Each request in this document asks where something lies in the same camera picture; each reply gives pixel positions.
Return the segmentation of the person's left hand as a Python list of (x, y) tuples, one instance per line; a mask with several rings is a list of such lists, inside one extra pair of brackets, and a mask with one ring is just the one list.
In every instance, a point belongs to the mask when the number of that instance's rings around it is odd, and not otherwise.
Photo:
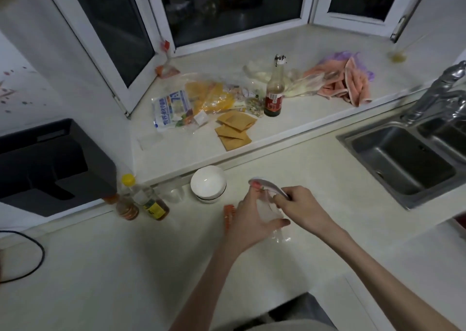
[(233, 223), (229, 228), (222, 250), (228, 257), (236, 259), (242, 252), (268, 238), (266, 223), (260, 219), (257, 199), (260, 189), (249, 187), (248, 193), (238, 205)]

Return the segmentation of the clear drinking glass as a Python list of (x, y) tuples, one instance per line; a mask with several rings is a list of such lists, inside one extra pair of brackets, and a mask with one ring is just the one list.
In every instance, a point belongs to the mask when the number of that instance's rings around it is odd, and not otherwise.
[[(265, 223), (285, 218), (285, 215), (274, 204), (272, 198), (273, 194), (271, 194), (268, 190), (262, 190), (260, 191), (260, 197), (256, 201), (260, 219)], [(278, 230), (274, 230), (269, 234), (269, 240), (273, 240), (276, 243), (285, 243), (291, 241), (289, 228), (290, 227), (284, 227)]]

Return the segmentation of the white spoon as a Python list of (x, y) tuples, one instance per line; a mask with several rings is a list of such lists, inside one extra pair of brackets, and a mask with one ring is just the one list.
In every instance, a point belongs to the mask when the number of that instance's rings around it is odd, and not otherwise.
[(274, 194), (280, 194), (283, 197), (285, 197), (287, 200), (291, 200), (292, 198), (283, 191), (282, 188), (278, 187), (276, 184), (272, 183), (271, 181), (260, 178), (260, 177), (253, 177), (248, 180), (248, 184), (251, 187), (260, 189), (260, 190), (266, 190), (269, 192), (272, 192)]

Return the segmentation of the person's left forearm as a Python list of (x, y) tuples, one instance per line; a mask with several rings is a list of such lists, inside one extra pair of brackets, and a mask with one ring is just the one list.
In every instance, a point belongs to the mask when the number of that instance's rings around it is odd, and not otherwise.
[(215, 250), (169, 331), (209, 331), (225, 281), (236, 259), (253, 243), (225, 241)]

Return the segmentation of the brown paper sachet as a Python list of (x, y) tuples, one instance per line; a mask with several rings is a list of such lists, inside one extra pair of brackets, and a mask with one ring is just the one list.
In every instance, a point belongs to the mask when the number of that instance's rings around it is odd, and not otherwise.
[(244, 138), (226, 137), (226, 136), (218, 136), (218, 138), (221, 140), (226, 151), (232, 151), (232, 150), (238, 149), (252, 142), (252, 140), (248, 137), (248, 135), (246, 135), (246, 137)]
[(217, 121), (242, 132), (252, 127), (257, 122), (257, 118), (244, 112), (232, 110), (220, 115)]
[(239, 131), (228, 125), (221, 125), (214, 129), (219, 137), (234, 138), (246, 141), (249, 137), (246, 131)]

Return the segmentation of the person's grey clothing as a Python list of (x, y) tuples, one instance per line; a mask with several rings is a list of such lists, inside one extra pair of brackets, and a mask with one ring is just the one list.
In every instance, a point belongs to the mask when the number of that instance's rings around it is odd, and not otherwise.
[(310, 293), (304, 293), (298, 297), (252, 319), (251, 321), (237, 327), (235, 331), (250, 331), (264, 324), (280, 322), (312, 320), (318, 324), (324, 324), (338, 331), (327, 313), (318, 303), (317, 299)]

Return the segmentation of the dark sauce bottle red label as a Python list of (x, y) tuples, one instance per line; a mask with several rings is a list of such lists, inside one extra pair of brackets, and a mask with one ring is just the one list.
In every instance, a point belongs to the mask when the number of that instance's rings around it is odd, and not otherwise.
[(271, 78), (266, 85), (264, 114), (268, 117), (277, 117), (282, 110), (283, 94), (286, 90), (285, 64), (286, 56), (277, 54)]

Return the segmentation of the small clear glass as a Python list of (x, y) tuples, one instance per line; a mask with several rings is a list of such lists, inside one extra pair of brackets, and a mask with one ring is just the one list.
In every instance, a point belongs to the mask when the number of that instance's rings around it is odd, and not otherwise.
[(178, 204), (182, 202), (184, 196), (185, 194), (182, 187), (173, 188), (163, 193), (164, 199), (172, 204)]

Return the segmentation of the steel kitchen sink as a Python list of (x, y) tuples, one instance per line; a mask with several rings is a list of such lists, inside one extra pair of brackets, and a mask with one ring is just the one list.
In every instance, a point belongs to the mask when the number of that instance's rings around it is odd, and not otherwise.
[(406, 210), (466, 184), (466, 121), (388, 118), (336, 138)]

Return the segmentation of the clear plastic bag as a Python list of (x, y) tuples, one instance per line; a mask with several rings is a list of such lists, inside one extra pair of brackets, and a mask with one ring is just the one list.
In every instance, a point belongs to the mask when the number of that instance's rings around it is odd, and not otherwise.
[[(242, 67), (242, 70), (249, 79), (267, 84), (271, 79), (272, 68), (272, 64), (266, 62), (249, 61)], [(318, 91), (325, 85), (325, 77), (326, 74), (322, 71), (304, 76), (298, 69), (285, 68), (284, 96), (293, 98), (317, 95)]]

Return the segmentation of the yellow label sauce bottle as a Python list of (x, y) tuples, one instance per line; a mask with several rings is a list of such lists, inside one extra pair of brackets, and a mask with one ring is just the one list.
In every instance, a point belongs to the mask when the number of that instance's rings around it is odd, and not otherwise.
[(168, 205), (151, 187), (134, 185), (130, 190), (133, 200), (157, 221), (163, 220), (170, 213)]

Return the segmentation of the pink cloth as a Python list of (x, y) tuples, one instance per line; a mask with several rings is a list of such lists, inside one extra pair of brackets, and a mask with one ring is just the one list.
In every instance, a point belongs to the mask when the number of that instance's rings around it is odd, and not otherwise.
[(372, 102), (370, 81), (367, 75), (357, 68), (353, 58), (348, 61), (320, 61), (303, 75), (316, 74), (318, 71), (326, 74), (325, 85), (318, 91), (318, 95), (328, 99), (343, 99), (356, 108)]

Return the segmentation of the yellow plastic bag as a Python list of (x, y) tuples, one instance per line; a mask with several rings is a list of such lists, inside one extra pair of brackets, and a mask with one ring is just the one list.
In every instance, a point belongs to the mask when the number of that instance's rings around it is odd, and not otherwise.
[(217, 114), (234, 108), (235, 96), (223, 82), (189, 81), (184, 89), (194, 115), (202, 111)]

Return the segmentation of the yellow cap oil bottle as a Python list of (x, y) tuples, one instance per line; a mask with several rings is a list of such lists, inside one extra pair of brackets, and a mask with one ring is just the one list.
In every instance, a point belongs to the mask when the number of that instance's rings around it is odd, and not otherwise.
[(127, 221), (133, 221), (139, 216), (139, 207), (131, 198), (130, 190), (121, 182), (117, 184), (118, 202), (115, 206), (118, 216)]

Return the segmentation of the white window frame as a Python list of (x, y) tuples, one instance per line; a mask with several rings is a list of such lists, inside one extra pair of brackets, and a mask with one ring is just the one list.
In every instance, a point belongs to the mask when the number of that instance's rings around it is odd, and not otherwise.
[(419, 0), (52, 0), (130, 117), (156, 67), (306, 24), (393, 38)]

